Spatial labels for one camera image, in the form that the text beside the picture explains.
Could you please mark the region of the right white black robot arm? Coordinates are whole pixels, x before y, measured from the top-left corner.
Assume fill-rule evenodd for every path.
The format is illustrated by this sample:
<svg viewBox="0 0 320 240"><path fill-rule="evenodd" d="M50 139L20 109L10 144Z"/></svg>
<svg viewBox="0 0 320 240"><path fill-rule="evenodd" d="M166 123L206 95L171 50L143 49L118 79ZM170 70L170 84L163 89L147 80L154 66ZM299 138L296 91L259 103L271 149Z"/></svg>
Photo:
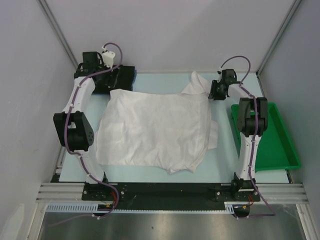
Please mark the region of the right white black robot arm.
<svg viewBox="0 0 320 240"><path fill-rule="evenodd" d="M258 188L255 180L257 151L263 133L268 128L268 100L250 93L237 79L234 69L218 71L219 79L211 83L209 99L222 101L227 97L238 103L236 126L240 133L240 153L238 170L233 175L229 187L216 193L237 202L257 201Z"/></svg>

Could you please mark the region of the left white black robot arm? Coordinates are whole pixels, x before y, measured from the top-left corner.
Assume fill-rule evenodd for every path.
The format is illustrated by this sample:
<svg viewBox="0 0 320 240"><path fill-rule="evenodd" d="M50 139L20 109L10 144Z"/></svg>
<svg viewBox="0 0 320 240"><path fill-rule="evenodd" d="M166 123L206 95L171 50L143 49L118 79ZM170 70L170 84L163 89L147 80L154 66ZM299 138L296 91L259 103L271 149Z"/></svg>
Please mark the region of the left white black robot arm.
<svg viewBox="0 0 320 240"><path fill-rule="evenodd" d="M114 87L112 74L120 65L114 64L116 54L103 49L83 52L73 75L74 86L67 105L60 113L53 115L54 126L60 144L76 157L86 174L86 184L94 185L93 194L100 200L110 196L115 187L109 184L105 172L98 164L95 153L95 133L86 117L85 109L94 91L107 93Z"/></svg>

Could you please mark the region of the white long sleeve shirt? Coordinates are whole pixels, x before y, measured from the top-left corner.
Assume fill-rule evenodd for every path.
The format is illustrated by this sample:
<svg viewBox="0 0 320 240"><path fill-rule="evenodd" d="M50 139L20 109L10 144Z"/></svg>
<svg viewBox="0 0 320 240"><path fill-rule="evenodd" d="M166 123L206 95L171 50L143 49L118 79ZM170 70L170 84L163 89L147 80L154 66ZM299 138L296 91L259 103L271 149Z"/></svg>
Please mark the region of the white long sleeve shirt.
<svg viewBox="0 0 320 240"><path fill-rule="evenodd" d="M195 172L218 145L210 90L197 72L181 93L112 90L96 133L98 163Z"/></svg>

